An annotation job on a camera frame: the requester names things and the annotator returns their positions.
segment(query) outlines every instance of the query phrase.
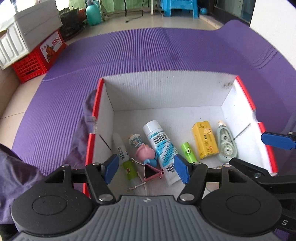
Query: teal bottle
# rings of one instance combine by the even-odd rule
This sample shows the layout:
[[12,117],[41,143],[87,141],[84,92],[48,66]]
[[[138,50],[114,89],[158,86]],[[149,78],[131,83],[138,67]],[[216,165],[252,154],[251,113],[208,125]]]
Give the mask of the teal bottle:
[[97,1],[87,0],[86,17],[89,25],[96,25],[102,22],[100,5]]

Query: gray gripper base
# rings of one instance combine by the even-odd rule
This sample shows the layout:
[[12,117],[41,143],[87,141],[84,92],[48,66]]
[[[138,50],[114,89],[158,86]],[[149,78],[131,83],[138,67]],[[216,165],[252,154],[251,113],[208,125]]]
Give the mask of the gray gripper base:
[[82,228],[59,237],[19,234],[14,241],[279,241],[268,233],[235,237],[206,223],[194,206],[182,205],[173,196],[123,196],[98,208]]

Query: white cardboard box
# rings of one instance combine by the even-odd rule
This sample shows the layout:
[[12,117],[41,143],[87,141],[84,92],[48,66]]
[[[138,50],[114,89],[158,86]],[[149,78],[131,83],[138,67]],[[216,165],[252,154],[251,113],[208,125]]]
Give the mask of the white cardboard box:
[[62,26],[54,0],[33,5],[0,23],[0,67],[5,69],[29,54],[38,44]]
[[[215,132],[218,121],[222,120],[234,137],[250,124],[235,140],[238,157],[272,172],[272,153],[261,141],[262,130],[253,117],[251,99],[241,85],[235,75],[214,72],[159,71],[103,77],[97,92],[99,112],[95,142],[94,146],[89,146],[93,155],[88,158],[104,163],[112,152],[117,153],[112,142],[114,132],[120,134],[129,155],[135,157],[128,137],[140,134],[148,144],[142,128],[151,120],[158,121],[181,154],[181,144],[189,142],[198,157],[192,126],[199,121],[209,121]],[[99,135],[112,147],[112,152]],[[210,168],[222,164],[217,156],[201,162]],[[181,180],[168,186],[165,179],[157,179],[146,184],[146,195],[177,197],[183,187]],[[122,167],[109,188],[116,197],[127,194],[129,181]]]

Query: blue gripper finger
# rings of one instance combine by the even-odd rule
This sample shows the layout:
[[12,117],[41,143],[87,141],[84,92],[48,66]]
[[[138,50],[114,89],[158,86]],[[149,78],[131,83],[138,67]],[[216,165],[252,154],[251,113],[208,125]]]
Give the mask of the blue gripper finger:
[[192,165],[180,154],[176,154],[174,157],[175,170],[178,173],[184,184],[189,182],[190,172],[192,170]]
[[287,135],[264,132],[261,135],[261,140],[265,145],[274,146],[285,150],[296,148],[296,142],[294,142],[292,138]]
[[101,166],[101,175],[104,178],[105,183],[109,184],[119,167],[119,157],[113,154],[108,158]]

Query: pink binder clip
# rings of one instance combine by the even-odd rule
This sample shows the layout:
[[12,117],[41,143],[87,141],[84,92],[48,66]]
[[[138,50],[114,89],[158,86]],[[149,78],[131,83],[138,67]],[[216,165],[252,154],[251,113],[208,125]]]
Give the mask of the pink binder clip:
[[134,186],[134,187],[131,187],[129,188],[128,190],[131,191],[137,187],[140,187],[144,184],[146,184],[147,182],[153,180],[153,179],[156,179],[156,178],[162,178],[163,177],[163,169],[159,170],[155,167],[152,167],[151,165],[149,164],[142,164],[138,161],[136,161],[135,159],[131,158],[130,157],[130,160],[131,162],[135,163],[135,164],[138,164],[138,165],[141,165],[144,167],[144,182],[142,182],[141,184],[137,185],[137,186]]

